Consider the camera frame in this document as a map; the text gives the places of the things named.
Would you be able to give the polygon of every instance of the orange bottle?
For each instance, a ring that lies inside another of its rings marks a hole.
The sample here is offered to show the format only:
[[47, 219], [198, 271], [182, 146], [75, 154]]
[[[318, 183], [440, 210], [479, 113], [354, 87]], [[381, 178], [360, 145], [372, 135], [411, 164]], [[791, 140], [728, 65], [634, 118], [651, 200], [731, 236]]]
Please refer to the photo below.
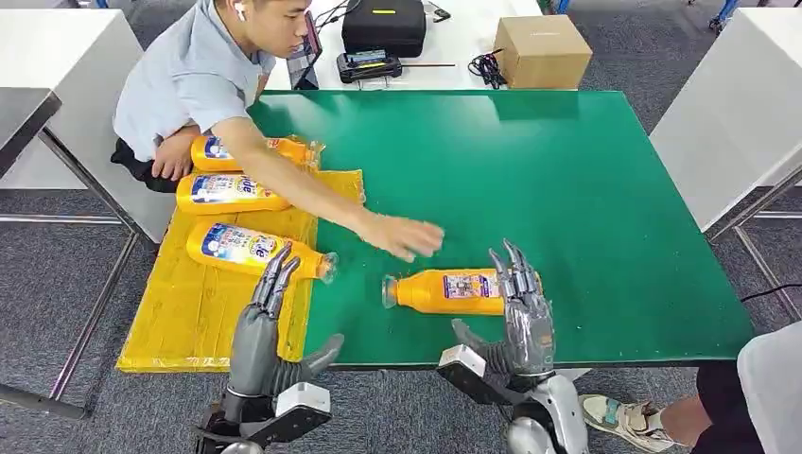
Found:
[[[298, 166], [317, 168], [324, 145], [319, 142], [304, 143], [301, 138], [291, 135], [285, 138], [269, 138], [268, 147], [288, 158]], [[190, 151], [192, 164], [200, 170], [209, 172], [237, 172], [242, 167], [236, 163], [228, 150], [214, 135], [202, 135], [192, 142]]]
[[301, 258], [293, 279], [317, 278], [326, 284], [334, 279], [336, 253], [318, 253], [300, 241], [213, 220], [202, 220], [195, 225], [186, 240], [186, 251], [203, 265], [261, 276], [267, 263], [287, 242], [292, 243], [289, 258]]
[[281, 211], [290, 207], [278, 194], [241, 173], [191, 173], [178, 183], [176, 204], [191, 215]]
[[405, 279], [385, 276], [382, 304], [426, 314], [503, 315], [496, 270], [426, 270]]

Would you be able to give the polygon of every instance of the green table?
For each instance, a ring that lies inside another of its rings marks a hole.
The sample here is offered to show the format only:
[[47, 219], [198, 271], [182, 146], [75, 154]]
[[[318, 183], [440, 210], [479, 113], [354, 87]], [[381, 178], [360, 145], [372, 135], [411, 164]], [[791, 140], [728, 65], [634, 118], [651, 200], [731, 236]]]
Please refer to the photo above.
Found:
[[[266, 135], [323, 140], [323, 168], [364, 171], [367, 207], [445, 229], [407, 264], [322, 221], [305, 350], [343, 333], [338, 364], [419, 367], [456, 343], [449, 316], [385, 309], [385, 274], [488, 268], [509, 238], [553, 301], [558, 367], [735, 358], [753, 336], [721, 267], [623, 94], [551, 91], [266, 92]], [[500, 317], [463, 317], [499, 340]]]

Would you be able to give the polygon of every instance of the man's right arm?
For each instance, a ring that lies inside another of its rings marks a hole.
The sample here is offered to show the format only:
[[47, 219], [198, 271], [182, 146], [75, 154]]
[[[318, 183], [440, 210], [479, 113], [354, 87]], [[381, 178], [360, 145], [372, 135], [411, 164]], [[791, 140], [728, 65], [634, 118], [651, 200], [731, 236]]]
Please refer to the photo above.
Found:
[[174, 77], [176, 94], [201, 131], [220, 138], [248, 176], [308, 213], [356, 233], [362, 240], [411, 262], [431, 256], [443, 243], [439, 227], [373, 213], [337, 194], [290, 160], [268, 148], [245, 111], [236, 87], [214, 74]]
[[356, 233], [364, 241], [411, 262], [431, 256], [443, 242], [443, 230], [427, 223], [373, 213], [350, 201], [267, 147], [250, 118], [233, 117], [212, 127], [243, 171], [269, 190], [308, 213]]

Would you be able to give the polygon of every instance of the black bag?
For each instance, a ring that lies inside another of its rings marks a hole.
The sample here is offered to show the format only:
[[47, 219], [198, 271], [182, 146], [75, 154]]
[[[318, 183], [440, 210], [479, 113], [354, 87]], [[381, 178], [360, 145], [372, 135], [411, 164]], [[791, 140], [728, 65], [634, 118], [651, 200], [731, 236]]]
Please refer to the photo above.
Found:
[[426, 14], [420, 0], [349, 0], [342, 19], [345, 52], [384, 49], [395, 57], [418, 57], [424, 47]]

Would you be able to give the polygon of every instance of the wireless earbud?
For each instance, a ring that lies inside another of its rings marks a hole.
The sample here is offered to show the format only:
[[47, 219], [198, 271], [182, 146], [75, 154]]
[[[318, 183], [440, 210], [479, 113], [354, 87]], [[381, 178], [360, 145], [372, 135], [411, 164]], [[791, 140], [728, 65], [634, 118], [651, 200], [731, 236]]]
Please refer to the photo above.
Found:
[[239, 18], [239, 20], [245, 22], [245, 7], [242, 6], [242, 3], [234, 3], [234, 9], [236, 9], [236, 16]]

